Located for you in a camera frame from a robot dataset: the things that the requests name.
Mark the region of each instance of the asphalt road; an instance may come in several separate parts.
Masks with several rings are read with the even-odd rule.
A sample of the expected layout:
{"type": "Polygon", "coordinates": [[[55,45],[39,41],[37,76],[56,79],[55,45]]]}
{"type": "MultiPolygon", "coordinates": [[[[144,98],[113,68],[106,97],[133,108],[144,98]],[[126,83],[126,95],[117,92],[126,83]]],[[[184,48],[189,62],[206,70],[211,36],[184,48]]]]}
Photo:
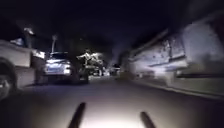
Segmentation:
{"type": "Polygon", "coordinates": [[[157,128],[223,128],[222,101],[159,90],[112,78],[89,85],[27,87],[0,102],[1,128],[68,128],[82,102],[81,128],[144,128],[147,112],[157,128]]]}

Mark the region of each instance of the car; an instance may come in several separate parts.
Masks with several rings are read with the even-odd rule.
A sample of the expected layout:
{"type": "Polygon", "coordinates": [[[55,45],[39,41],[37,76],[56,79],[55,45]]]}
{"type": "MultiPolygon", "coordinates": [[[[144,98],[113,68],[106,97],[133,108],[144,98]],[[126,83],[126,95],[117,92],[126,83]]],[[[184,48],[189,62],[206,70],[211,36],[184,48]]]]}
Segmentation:
{"type": "Polygon", "coordinates": [[[88,83],[88,74],[80,65],[72,63],[67,52],[54,52],[50,54],[50,58],[45,65],[45,75],[49,82],[69,80],[71,82],[82,81],[88,83]]]}

